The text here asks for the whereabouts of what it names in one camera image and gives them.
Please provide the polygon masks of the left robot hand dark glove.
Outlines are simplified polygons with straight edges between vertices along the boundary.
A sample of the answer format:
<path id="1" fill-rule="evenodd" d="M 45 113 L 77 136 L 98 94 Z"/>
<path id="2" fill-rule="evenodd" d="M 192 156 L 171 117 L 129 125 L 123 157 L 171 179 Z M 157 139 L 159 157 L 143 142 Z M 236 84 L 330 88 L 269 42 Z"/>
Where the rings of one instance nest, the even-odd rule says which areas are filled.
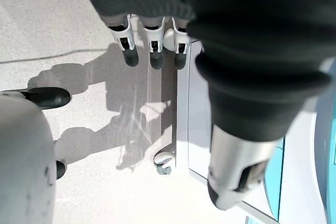
<path id="1" fill-rule="evenodd" d="M 308 98 L 331 77 L 335 0 L 90 0 L 108 27 L 136 14 L 170 16 L 199 40 L 195 63 L 208 83 L 212 116 L 208 192 L 221 210 L 241 202 Z"/>

